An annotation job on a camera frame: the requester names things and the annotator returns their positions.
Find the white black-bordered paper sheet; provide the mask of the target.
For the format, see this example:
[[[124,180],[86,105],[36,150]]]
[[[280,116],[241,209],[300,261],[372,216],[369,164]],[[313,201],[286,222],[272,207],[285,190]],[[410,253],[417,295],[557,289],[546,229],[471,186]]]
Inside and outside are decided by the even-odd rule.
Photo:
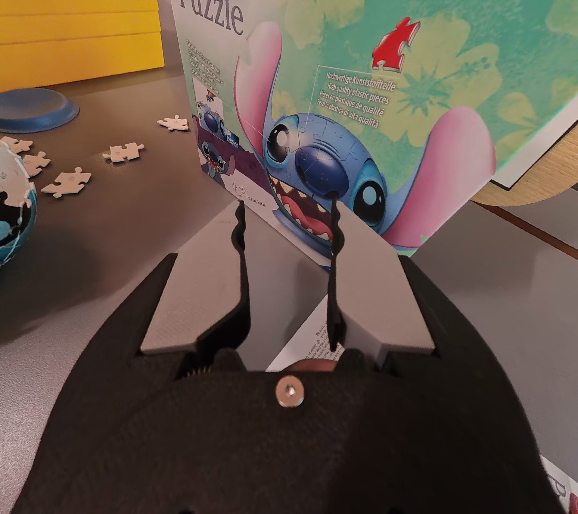
[[[577,122],[577,95],[558,111],[515,153],[498,166],[491,182],[510,191],[542,157],[565,137]]]

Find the partly built blue puzzle ball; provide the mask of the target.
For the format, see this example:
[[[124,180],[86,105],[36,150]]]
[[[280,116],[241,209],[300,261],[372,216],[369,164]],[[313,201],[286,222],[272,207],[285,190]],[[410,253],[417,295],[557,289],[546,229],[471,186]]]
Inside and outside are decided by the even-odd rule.
[[[22,159],[1,143],[1,266],[29,236],[36,218],[37,196]]]

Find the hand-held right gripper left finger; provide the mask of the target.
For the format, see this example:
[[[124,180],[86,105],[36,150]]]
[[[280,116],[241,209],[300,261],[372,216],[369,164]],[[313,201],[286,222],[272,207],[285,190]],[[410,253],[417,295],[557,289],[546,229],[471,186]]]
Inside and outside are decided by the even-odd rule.
[[[234,201],[177,252],[141,344],[144,354],[238,348],[250,331],[245,205]]]

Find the blue round ball stand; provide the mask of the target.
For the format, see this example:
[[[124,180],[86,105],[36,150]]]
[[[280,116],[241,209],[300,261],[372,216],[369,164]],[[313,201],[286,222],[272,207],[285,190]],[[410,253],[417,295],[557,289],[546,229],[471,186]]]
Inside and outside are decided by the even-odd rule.
[[[74,120],[79,106],[60,92],[47,88],[15,89],[1,93],[1,132],[39,133]]]

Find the round wooden board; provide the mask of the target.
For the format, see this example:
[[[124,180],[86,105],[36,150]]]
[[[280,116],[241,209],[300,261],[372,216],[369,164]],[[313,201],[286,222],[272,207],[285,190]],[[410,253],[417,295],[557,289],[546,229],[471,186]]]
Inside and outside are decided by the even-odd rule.
[[[488,206],[522,206],[549,199],[577,183],[577,124],[510,189],[486,184],[472,198]]]

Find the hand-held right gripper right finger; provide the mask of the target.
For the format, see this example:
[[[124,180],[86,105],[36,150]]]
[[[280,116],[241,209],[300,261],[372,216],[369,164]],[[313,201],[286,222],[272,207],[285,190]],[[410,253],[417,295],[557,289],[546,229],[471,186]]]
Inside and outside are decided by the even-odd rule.
[[[328,338],[366,356],[434,348],[398,253],[340,201],[331,207]]]

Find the green printed puzzle box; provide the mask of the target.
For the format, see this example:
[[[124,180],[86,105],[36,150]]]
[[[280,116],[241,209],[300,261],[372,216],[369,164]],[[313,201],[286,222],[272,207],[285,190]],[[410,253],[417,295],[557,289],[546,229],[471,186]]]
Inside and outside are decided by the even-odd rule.
[[[412,255],[577,121],[577,0],[171,0],[213,181],[318,264],[341,202]]]

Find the white printed leaflet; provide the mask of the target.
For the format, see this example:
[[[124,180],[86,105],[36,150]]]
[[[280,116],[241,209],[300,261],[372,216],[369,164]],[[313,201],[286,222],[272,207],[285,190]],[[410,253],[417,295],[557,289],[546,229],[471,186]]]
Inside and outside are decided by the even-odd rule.
[[[339,359],[344,348],[338,345],[335,352],[330,350],[326,327],[327,304],[328,298],[325,296],[267,367],[266,372],[280,372],[303,359]],[[577,482],[544,456],[540,456],[540,459],[564,512],[577,513]]]

